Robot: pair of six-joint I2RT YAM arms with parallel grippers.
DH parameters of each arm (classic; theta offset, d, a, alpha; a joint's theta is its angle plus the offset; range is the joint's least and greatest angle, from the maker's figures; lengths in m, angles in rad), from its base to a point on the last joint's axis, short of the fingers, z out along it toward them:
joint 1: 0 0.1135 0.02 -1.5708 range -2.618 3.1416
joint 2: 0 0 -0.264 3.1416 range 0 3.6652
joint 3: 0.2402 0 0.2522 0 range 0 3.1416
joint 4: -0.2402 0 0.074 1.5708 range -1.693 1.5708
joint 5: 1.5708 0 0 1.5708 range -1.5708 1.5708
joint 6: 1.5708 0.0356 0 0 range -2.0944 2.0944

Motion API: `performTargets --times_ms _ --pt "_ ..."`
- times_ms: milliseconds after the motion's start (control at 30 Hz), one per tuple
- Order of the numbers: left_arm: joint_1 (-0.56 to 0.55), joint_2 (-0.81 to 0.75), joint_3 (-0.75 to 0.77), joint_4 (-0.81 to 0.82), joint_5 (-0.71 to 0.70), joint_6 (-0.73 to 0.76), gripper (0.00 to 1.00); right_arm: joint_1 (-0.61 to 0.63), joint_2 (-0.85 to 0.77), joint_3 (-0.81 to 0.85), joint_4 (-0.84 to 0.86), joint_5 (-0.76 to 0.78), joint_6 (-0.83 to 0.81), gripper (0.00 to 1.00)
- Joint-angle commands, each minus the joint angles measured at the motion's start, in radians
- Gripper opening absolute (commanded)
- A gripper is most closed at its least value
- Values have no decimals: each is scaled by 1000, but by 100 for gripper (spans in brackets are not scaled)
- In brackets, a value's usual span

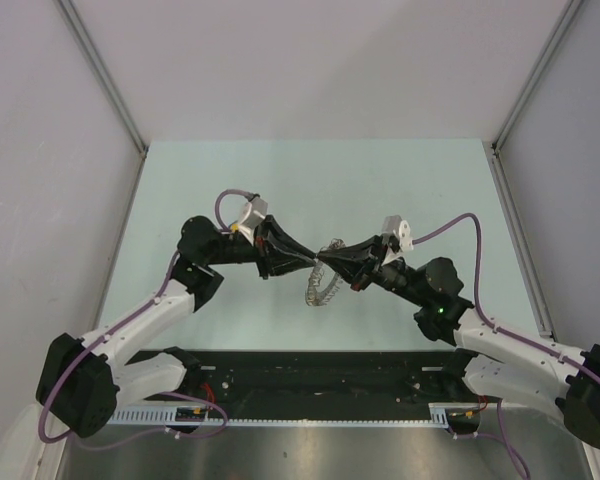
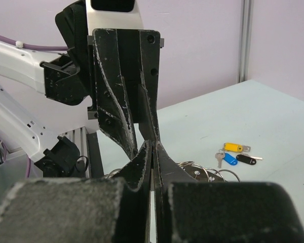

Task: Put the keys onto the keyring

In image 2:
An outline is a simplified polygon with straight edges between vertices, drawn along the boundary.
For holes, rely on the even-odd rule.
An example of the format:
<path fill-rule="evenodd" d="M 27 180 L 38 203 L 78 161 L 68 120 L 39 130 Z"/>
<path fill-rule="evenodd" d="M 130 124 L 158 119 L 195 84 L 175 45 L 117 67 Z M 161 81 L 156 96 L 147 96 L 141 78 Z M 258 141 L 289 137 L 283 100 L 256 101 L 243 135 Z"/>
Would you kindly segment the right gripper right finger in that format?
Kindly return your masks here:
<path fill-rule="evenodd" d="M 304 228 L 282 186 L 200 182 L 153 143 L 157 242 L 304 242 Z"/>

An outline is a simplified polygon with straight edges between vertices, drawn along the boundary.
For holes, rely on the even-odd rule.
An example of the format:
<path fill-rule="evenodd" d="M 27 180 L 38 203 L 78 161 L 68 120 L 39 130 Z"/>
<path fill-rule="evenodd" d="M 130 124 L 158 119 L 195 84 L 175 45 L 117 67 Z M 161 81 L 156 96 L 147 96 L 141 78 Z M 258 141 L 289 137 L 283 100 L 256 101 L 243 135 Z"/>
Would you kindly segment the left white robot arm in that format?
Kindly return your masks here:
<path fill-rule="evenodd" d="M 159 140 L 157 96 L 164 39 L 143 26 L 137 1 L 76 1 L 55 16 L 63 47 L 27 46 L 0 36 L 0 76 L 46 98 L 77 106 L 128 158 L 138 154 L 135 125 Z M 87 173 L 89 159 L 49 129 L 0 84 L 0 130 L 15 140 L 44 177 Z"/>

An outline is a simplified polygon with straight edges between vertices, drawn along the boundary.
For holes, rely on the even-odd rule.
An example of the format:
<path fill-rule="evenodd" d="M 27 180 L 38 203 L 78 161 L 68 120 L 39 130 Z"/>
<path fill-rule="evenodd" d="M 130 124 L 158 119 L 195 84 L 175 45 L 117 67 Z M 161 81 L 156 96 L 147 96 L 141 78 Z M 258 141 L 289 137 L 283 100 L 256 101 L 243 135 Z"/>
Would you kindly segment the metal disc with keyrings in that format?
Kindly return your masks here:
<path fill-rule="evenodd" d="M 203 182 L 228 182 L 228 180 L 223 176 L 222 172 L 228 172 L 232 174 L 237 182 L 241 182 L 239 176 L 233 171 L 220 169 L 216 170 L 213 168 L 204 168 L 201 165 L 194 163 L 193 161 L 186 161 L 177 163 L 177 165 L 188 173 L 191 177 L 198 181 Z"/>

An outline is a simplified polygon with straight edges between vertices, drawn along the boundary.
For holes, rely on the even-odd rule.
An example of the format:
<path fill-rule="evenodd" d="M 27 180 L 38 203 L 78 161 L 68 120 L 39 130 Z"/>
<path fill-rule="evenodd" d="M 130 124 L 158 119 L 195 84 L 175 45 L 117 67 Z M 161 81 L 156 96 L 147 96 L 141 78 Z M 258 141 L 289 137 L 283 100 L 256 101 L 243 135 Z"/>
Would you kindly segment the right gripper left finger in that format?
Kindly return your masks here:
<path fill-rule="evenodd" d="M 0 242 L 149 242 L 152 143 L 109 179 L 15 183 L 0 204 Z"/>

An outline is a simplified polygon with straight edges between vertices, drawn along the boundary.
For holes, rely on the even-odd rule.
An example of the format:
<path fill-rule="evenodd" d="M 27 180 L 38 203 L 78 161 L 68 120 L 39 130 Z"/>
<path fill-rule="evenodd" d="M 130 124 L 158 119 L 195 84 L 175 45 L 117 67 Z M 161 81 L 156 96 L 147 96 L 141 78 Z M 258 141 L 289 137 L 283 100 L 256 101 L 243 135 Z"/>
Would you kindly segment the yellow tag key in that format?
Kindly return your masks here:
<path fill-rule="evenodd" d="M 250 146 L 247 145 L 240 145 L 235 143 L 224 143 L 223 150 L 230 151 L 230 152 L 249 152 L 251 150 Z"/>

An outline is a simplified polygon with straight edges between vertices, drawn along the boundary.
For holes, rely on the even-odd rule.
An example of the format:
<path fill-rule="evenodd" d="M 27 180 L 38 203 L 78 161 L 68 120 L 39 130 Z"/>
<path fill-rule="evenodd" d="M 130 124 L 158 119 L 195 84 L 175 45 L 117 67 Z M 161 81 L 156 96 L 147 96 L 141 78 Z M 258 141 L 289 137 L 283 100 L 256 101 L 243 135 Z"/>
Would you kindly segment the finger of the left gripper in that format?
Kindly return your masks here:
<path fill-rule="evenodd" d="M 161 35 L 155 30 L 117 29 L 117 41 L 132 124 L 139 124 L 144 139 L 157 141 Z"/>

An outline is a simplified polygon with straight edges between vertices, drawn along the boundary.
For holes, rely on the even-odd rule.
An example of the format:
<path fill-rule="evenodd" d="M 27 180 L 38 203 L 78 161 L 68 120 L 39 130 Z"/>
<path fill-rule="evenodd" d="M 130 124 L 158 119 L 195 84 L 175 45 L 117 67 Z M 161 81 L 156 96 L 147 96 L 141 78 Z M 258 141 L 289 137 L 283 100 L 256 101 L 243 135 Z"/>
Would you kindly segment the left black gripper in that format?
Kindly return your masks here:
<path fill-rule="evenodd" d="M 88 117 L 96 119 L 101 132 L 133 159 L 137 141 L 121 71 L 117 30 L 96 28 L 88 33 L 85 1 L 67 6 L 56 15 L 55 22 L 83 88 L 78 98 L 92 99 Z"/>

